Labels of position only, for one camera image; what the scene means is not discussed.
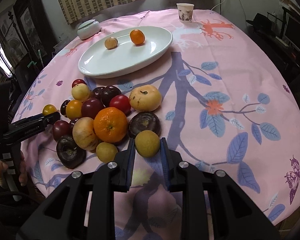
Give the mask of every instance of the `desk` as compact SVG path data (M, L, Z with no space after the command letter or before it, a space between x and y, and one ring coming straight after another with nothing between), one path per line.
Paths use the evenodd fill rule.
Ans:
M300 111L276 67L245 33L210 10L194 10L193 22L187 24L178 20L176 9L168 9L100 25L100 33L85 41L74 39L43 69L15 120L38 114L47 104L59 108L71 98L77 78L84 78L91 90L115 85L127 96L140 84L152 84L163 98L155 111L161 136L183 160L203 171L225 170L274 224L300 206L300 180L297 192L290 193L285 178L293 171L293 158L300 165ZM172 45L159 60L112 79L87 78L79 72L78 60L93 43L147 25L173 34ZM58 160L49 131L24 141L21 149L31 179L45 196L72 172ZM76 169L87 173L101 165L95 153L87 152ZM179 239L181 205L182 194L165 189L160 155L136 154L130 191L114 195L117 237Z

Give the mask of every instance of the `white ceramic jar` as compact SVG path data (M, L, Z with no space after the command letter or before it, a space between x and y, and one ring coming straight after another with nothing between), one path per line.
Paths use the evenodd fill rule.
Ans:
M88 20L84 23L82 23L78 27L77 34L80 38L80 40L85 40L87 38L92 37L96 33L98 33L101 30L100 24L97 20Z

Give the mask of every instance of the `white cup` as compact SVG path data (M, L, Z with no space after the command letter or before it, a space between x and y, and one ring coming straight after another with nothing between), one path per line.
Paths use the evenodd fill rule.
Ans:
M178 13L179 13L179 20L181 22L191 22L194 4L177 3L177 7L178 7Z

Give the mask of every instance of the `orange flower print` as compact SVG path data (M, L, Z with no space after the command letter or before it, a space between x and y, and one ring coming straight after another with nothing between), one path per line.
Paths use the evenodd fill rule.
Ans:
M220 110L223 110L222 104L218 100L209 100L206 104L206 109L208 110L209 115L218 115L221 113Z

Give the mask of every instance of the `white plate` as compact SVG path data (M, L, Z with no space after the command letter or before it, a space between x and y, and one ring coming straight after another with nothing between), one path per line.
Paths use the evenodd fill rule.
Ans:
M146 40L136 46L130 39L132 30L141 30ZM118 39L118 46L106 49L108 37ZM154 26L140 26L113 33L90 46L81 56L79 71L95 78L113 78L137 71L160 58L172 43L172 34L168 30Z

